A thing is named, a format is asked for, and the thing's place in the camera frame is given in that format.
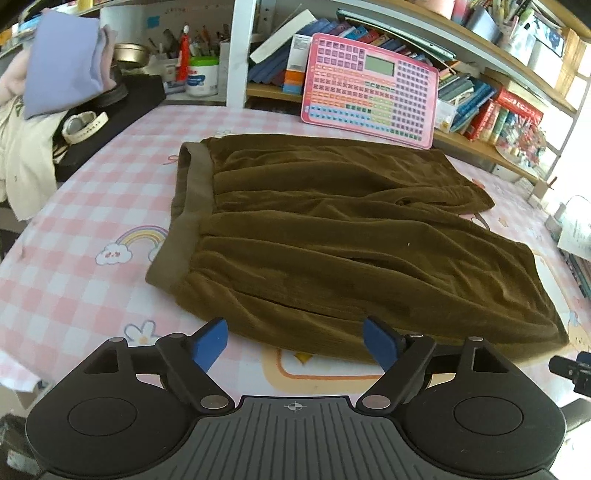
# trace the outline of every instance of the white jar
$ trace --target white jar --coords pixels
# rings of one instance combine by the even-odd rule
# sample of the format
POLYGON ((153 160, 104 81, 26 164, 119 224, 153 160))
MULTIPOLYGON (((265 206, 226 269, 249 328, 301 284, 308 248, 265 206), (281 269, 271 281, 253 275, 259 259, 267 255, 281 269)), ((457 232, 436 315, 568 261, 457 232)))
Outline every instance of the white jar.
POLYGON ((191 96, 217 94, 217 57, 193 57, 189 60, 189 75, 185 91, 191 96))

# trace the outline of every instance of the metal screw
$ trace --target metal screw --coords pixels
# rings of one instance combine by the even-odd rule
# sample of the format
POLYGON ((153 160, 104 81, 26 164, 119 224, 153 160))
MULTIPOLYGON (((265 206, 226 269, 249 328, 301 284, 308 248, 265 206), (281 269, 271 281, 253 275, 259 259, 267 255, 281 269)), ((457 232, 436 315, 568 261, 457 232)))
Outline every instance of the metal screw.
POLYGON ((390 399, 383 395, 368 395, 361 403, 365 408, 370 408, 371 410, 383 410, 391 404, 390 399))
POLYGON ((229 404, 229 400, 221 395, 208 395, 201 399, 201 406, 208 410, 219 410, 229 404))

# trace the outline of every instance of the rainbow print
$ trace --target rainbow print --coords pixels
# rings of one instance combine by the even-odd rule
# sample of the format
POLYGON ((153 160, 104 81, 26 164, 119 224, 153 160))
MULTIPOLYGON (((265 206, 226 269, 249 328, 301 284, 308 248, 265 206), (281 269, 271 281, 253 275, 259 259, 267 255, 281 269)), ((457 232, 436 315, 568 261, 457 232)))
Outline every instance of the rainbow print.
POLYGON ((159 246, 168 235, 168 230, 166 228, 162 228, 158 225, 141 225, 131 230, 125 232, 121 235, 115 243, 117 245, 125 245, 129 248, 129 246, 135 242, 136 240, 141 240, 142 238, 150 240, 154 244, 154 248, 159 246))
POLYGON ((152 242, 152 248, 148 252, 148 260, 153 262, 167 235, 168 230, 158 225, 141 225, 132 228, 121 235, 115 242, 104 247, 96 256, 96 264, 116 265, 127 263, 133 258, 133 254, 129 248, 130 245, 141 239, 152 242))

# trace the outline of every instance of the purple cloth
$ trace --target purple cloth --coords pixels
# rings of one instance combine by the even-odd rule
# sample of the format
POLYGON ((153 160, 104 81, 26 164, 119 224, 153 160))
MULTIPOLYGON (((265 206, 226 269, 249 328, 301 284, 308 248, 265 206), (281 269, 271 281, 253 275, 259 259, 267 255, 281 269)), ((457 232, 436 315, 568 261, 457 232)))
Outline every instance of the purple cloth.
POLYGON ((31 47, 25 80, 25 119, 63 112, 103 92, 100 58, 106 37, 97 18, 49 10, 31 47))

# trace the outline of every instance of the red book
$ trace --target red book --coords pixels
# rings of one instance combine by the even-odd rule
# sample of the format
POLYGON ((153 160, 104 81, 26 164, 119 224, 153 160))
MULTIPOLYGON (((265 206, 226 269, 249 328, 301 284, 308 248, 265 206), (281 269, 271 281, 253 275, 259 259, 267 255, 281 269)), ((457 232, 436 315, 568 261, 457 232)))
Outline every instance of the red book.
POLYGON ((358 38, 357 41, 363 43, 371 43, 379 37, 379 32, 377 30, 370 30, 368 31, 363 37, 358 38))
POLYGON ((522 118, 530 120, 536 125, 539 125, 544 117, 543 112, 540 112, 535 106, 523 100, 523 98, 507 91, 506 88, 502 88, 499 91, 495 100, 503 108, 506 108, 522 118))
POLYGON ((495 111, 495 101, 487 100, 487 102, 480 108, 478 115, 474 117, 472 123, 466 130, 465 137, 468 140, 475 140, 478 135, 484 130, 486 123, 489 121, 491 115, 495 111))

